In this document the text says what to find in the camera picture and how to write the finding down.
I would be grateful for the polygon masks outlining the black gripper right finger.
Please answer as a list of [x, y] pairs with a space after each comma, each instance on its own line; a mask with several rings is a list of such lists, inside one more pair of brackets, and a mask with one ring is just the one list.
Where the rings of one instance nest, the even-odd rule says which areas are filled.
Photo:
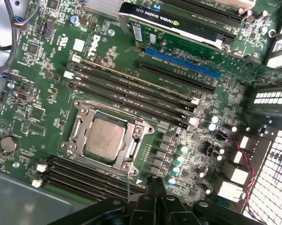
[[248, 218], [222, 205], [199, 200], [192, 206], [168, 194], [161, 177], [156, 177], [156, 194], [160, 201], [163, 225], [262, 225], [263, 222]]

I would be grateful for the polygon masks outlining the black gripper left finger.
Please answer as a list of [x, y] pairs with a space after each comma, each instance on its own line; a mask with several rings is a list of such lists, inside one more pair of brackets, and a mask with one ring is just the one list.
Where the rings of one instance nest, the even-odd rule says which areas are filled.
[[157, 179], [147, 178], [145, 193], [134, 201], [111, 197], [51, 222], [52, 225], [154, 225]]

